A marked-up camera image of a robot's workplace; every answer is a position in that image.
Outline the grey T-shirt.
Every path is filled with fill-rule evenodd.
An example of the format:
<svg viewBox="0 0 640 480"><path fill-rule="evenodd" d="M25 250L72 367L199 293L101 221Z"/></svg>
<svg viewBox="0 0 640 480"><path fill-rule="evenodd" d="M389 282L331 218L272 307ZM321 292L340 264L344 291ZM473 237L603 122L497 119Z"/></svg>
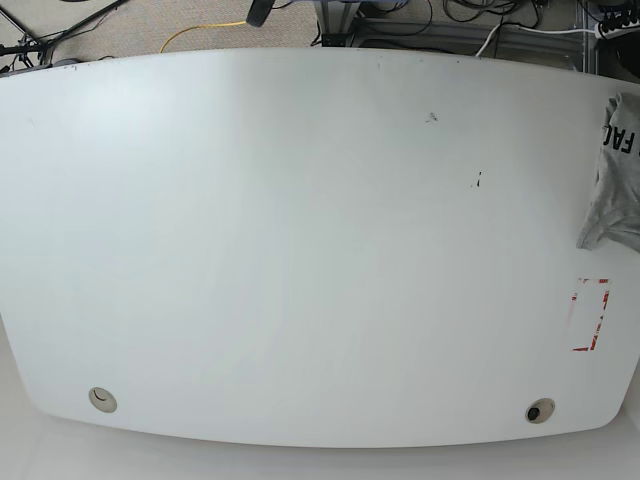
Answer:
<svg viewBox="0 0 640 480"><path fill-rule="evenodd" d="M618 93L605 111L602 144L576 247L608 239L639 250L639 97Z"/></svg>

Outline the red tape rectangle marking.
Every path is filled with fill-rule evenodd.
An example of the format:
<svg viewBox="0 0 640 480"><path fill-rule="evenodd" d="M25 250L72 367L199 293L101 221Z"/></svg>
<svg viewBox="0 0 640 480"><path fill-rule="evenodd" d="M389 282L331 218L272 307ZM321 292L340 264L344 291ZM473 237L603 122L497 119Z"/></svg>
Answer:
<svg viewBox="0 0 640 480"><path fill-rule="evenodd" d="M572 352L595 349L611 290L607 278L579 278L571 297L566 342Z"/></svg>

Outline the black tripod stand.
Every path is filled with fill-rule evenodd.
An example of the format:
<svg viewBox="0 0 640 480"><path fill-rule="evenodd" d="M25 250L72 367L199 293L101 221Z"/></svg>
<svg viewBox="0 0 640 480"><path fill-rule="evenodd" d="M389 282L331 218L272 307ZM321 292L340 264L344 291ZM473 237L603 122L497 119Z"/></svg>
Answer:
<svg viewBox="0 0 640 480"><path fill-rule="evenodd" d="M92 24L93 27L97 27L109 14L127 3L128 0L113 1L63 30L44 35L35 34L8 9L1 7L1 18L6 20L21 34L21 38L16 45L1 45L1 57L13 57L16 61L21 62L27 69L33 69L36 65L31 61L29 55L36 54L38 57L38 67L50 66L53 53L59 44L76 36L89 33L91 29L84 30L84 27L90 24Z"/></svg>

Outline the white power strip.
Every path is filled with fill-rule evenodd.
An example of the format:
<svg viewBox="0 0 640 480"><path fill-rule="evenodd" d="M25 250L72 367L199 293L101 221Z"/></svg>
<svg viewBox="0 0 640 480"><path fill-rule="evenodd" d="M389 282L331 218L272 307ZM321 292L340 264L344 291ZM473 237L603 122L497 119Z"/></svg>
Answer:
<svg viewBox="0 0 640 480"><path fill-rule="evenodd" d="M599 21L594 33L598 39L611 40L639 32L639 10L627 9L613 12Z"/></svg>

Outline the aluminium frame post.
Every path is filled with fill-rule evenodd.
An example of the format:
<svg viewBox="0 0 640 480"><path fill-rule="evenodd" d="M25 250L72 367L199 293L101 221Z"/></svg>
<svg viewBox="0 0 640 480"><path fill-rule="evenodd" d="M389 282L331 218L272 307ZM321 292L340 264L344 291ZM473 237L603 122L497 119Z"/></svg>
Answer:
<svg viewBox="0 0 640 480"><path fill-rule="evenodd" d="M353 39L352 24L360 1L313 1L322 47L346 47Z"/></svg>

